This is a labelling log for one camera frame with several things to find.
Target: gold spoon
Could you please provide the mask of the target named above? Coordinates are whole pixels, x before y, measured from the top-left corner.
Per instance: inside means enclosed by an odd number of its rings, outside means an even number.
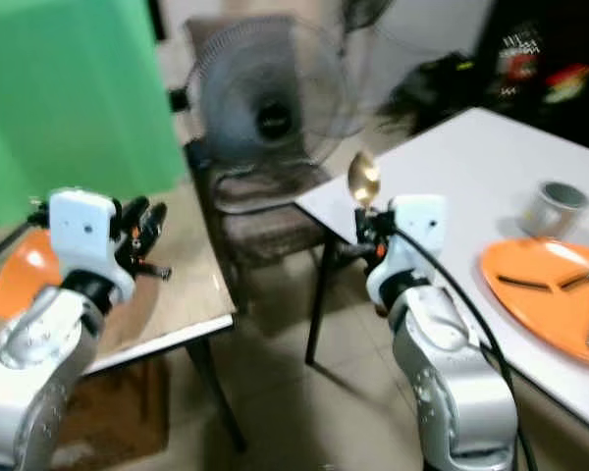
[[[360,150],[355,154],[349,164],[347,182],[353,199],[367,210],[380,192],[380,168],[370,152]]]

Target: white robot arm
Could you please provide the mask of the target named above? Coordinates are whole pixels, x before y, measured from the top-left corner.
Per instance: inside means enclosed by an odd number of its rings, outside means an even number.
[[[50,197],[50,239],[65,276],[0,333],[0,469],[47,469],[68,397],[93,360],[114,304],[127,301],[136,273],[167,279],[142,262],[161,233],[163,204],[147,210],[79,189]]]
[[[440,196],[414,195],[394,198],[386,213],[356,210],[359,242],[385,246],[367,258],[366,286],[388,312],[393,353],[416,398],[425,469],[509,471],[517,431],[509,387],[448,293],[432,285],[430,264],[393,231],[438,254],[445,206]]]

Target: cable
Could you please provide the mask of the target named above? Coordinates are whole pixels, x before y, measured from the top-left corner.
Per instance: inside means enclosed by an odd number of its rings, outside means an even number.
[[[401,229],[399,229],[396,226],[393,227],[393,231],[395,232],[395,234],[397,234],[398,236],[403,238],[406,242],[408,242],[441,275],[443,275],[443,278],[445,278],[445,280],[450,284],[450,286],[454,289],[454,291],[458,294],[458,296],[460,296],[460,299],[462,299],[462,302],[469,308],[469,311],[471,311],[471,314],[473,314],[473,317],[475,317],[476,321],[478,321],[478,324],[480,325],[480,327],[482,328],[482,330],[486,334],[487,339],[489,340],[489,343],[491,344],[491,347],[493,348],[493,353],[495,355],[495,358],[498,361],[498,364],[500,365],[500,371],[502,373],[502,376],[504,377],[504,381],[506,381],[507,385],[509,385],[510,393],[512,394],[512,399],[515,400],[514,387],[512,385],[512,375],[510,374],[509,364],[507,363],[506,359],[504,358],[504,354],[502,353],[502,350],[500,349],[500,345],[498,344],[498,341],[495,338],[495,335],[493,334],[493,332],[489,328],[489,325],[487,324],[487,322],[484,320],[484,318],[482,317],[482,315],[478,311],[478,308],[475,307],[475,304],[473,304],[471,299],[469,299],[469,296],[467,296],[466,292],[464,292],[464,289],[462,289],[460,287],[460,285],[455,280],[455,278],[450,274],[450,272],[448,272],[448,270],[441,264],[441,262],[439,262],[430,252],[428,252],[419,242],[417,242],[414,238],[412,238],[410,235],[406,234],[404,231],[402,231]],[[519,419],[519,424],[517,426],[517,436],[519,437],[519,441],[521,442],[521,447],[523,448],[523,454],[525,455],[525,458],[526,458],[526,464],[528,466],[528,471],[537,471],[538,470],[537,462],[535,460],[534,453],[532,452],[532,449],[530,447],[530,442],[528,441],[528,439],[525,437],[523,431],[521,430],[520,419]]]

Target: tiled floor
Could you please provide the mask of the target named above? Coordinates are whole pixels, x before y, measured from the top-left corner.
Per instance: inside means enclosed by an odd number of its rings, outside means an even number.
[[[265,7],[271,2],[225,3],[247,11],[251,4]],[[168,21],[179,25],[192,8],[213,14],[225,6],[171,0]],[[188,67],[175,59],[186,54],[181,41],[177,37],[172,52],[161,54],[168,84],[183,80]],[[175,126],[180,140],[187,140],[182,117],[176,117]],[[401,129],[385,134],[371,125],[363,135],[347,139],[327,166],[337,175],[362,140],[380,153],[402,136]],[[255,271],[250,312],[238,318],[233,332],[212,341],[218,374],[248,440],[246,453],[233,451],[213,404],[179,350],[167,355],[172,382],[168,448],[113,471],[420,470],[415,402],[390,351],[385,321],[367,302],[357,266],[331,285],[317,350],[319,366],[304,366],[314,281],[315,266],[307,252]],[[519,389],[522,422],[540,469],[589,470],[589,432],[527,385],[520,383]]]

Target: table leg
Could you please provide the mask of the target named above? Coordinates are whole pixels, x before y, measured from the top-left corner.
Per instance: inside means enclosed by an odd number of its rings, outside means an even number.
[[[323,298],[325,297],[327,281],[334,263],[336,242],[336,237],[333,234],[327,234],[325,237],[323,258],[321,259],[321,267],[318,270],[318,281],[316,282],[316,292],[314,293],[314,303],[312,304],[310,333],[307,338],[307,348],[305,349],[305,363],[308,365],[314,363],[316,343],[318,342],[321,321],[323,319]]]
[[[225,427],[231,435],[232,441],[237,451],[246,450],[246,440],[242,435],[234,412],[227,402],[227,398],[223,393],[223,389],[220,386],[216,371],[214,369],[214,359],[212,358],[211,349],[209,347],[209,341],[206,338],[192,340],[186,343],[186,350],[191,358],[200,379],[209,390],[216,406],[218,407],[218,413],[225,424]]]

